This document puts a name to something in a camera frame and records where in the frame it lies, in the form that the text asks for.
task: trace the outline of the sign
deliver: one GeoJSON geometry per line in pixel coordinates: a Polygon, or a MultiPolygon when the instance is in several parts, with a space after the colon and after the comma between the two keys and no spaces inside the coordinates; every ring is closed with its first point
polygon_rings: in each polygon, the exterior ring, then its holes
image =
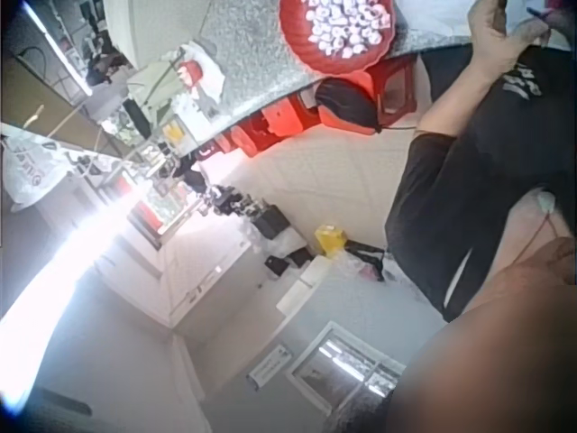
{"type": "Polygon", "coordinates": [[[282,370],[290,360],[292,353],[283,345],[278,345],[249,374],[246,380],[255,391],[262,388],[276,373],[282,370]]]}

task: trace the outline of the black bag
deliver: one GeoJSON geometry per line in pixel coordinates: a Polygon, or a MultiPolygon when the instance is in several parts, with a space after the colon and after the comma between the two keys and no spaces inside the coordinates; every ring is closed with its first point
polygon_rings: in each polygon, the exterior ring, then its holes
{"type": "Polygon", "coordinates": [[[316,89],[315,100],[339,119],[380,133],[377,105],[364,88],[342,78],[326,78],[316,89]]]}

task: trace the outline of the white plastic bag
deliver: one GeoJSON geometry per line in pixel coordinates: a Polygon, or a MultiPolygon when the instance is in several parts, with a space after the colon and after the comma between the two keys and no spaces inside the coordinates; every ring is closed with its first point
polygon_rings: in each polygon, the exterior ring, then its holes
{"type": "Polygon", "coordinates": [[[38,144],[19,138],[5,140],[4,188],[14,201],[13,212],[33,205],[71,170],[71,165],[55,142],[38,144]]]}

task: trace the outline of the white candy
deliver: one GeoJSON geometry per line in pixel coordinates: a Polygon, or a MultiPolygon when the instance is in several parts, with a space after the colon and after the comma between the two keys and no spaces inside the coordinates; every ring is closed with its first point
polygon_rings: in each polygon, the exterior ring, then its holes
{"type": "Polygon", "coordinates": [[[332,18],[340,18],[343,16],[343,11],[339,6],[331,5],[331,17],[332,18]]]}
{"type": "Polygon", "coordinates": [[[331,10],[328,7],[318,6],[315,9],[315,16],[317,19],[322,20],[331,14],[331,10]]]}
{"type": "Polygon", "coordinates": [[[328,23],[331,25],[346,25],[349,23],[349,20],[346,19],[346,16],[341,16],[340,18],[329,18],[328,23]]]}
{"type": "Polygon", "coordinates": [[[357,16],[359,14],[359,10],[354,6],[352,6],[352,7],[346,7],[345,6],[343,11],[344,11],[344,14],[347,15],[349,18],[352,16],[357,16]]]}
{"type": "Polygon", "coordinates": [[[364,39],[367,39],[369,36],[371,36],[373,33],[373,30],[371,27],[365,27],[364,29],[361,30],[361,36],[364,39]]]}
{"type": "Polygon", "coordinates": [[[382,36],[379,32],[372,32],[367,39],[370,45],[379,45],[382,41],[382,36]]]}
{"type": "Polygon", "coordinates": [[[351,47],[343,48],[343,59],[350,59],[353,56],[353,49],[351,47]]]}
{"type": "Polygon", "coordinates": [[[386,14],[380,18],[380,29],[390,29],[390,15],[386,14]]]}
{"type": "Polygon", "coordinates": [[[307,21],[313,24],[308,41],[325,56],[343,59],[379,45],[380,30],[391,26],[390,15],[380,0],[300,0],[308,4],[307,21]]]}
{"type": "Polygon", "coordinates": [[[371,10],[372,10],[377,16],[384,15],[384,14],[387,12],[387,10],[385,9],[385,6],[379,5],[379,4],[373,5],[373,6],[371,7],[371,10]]]}
{"type": "Polygon", "coordinates": [[[333,30],[331,30],[331,34],[335,38],[343,38],[346,36],[346,31],[344,30],[343,27],[333,27],[333,30]]]}
{"type": "Polygon", "coordinates": [[[361,54],[362,52],[365,51],[367,51],[367,47],[365,47],[361,43],[357,43],[356,45],[353,46],[353,53],[355,54],[361,54]]]}
{"type": "Polygon", "coordinates": [[[344,39],[341,37],[338,38],[334,38],[333,40],[333,48],[335,50],[340,50],[342,47],[344,47],[344,39]]]}
{"type": "Polygon", "coordinates": [[[364,11],[362,13],[362,16],[364,17],[365,20],[369,21],[372,21],[375,18],[377,18],[377,15],[371,9],[367,9],[366,11],[364,11]]]}
{"type": "Polygon", "coordinates": [[[360,34],[352,34],[349,37],[349,43],[351,45],[356,45],[356,44],[361,43],[361,42],[362,42],[362,37],[360,34]]]}
{"type": "Polygon", "coordinates": [[[368,27],[371,25],[371,22],[364,17],[359,17],[358,23],[361,27],[368,27]]]}

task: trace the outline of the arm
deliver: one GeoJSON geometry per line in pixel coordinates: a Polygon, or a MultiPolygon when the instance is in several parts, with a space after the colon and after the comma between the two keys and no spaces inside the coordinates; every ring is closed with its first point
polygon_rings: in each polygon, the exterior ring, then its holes
{"type": "Polygon", "coordinates": [[[469,12],[473,55],[469,66],[425,113],[416,135],[437,133],[459,136],[491,86],[512,70],[519,55],[547,32],[541,20],[526,21],[507,35],[506,1],[477,0],[469,12]]]}
{"type": "Polygon", "coordinates": [[[467,66],[453,85],[429,108],[417,125],[416,136],[443,134],[459,136],[487,96],[495,79],[467,66]]]}

